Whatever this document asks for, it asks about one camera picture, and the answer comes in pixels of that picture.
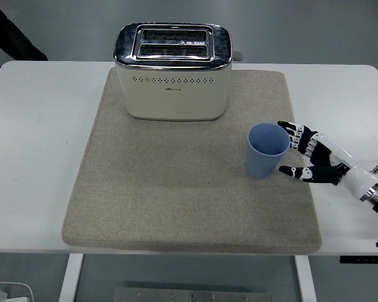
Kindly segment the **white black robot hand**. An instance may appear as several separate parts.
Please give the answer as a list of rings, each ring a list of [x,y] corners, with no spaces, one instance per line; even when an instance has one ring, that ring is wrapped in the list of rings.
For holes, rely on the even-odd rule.
[[[378,187],[378,178],[363,169],[357,159],[329,136],[288,121],[277,124],[288,133],[290,147],[312,164],[310,167],[282,165],[278,168],[280,172],[304,182],[341,184],[362,201],[368,200]]]

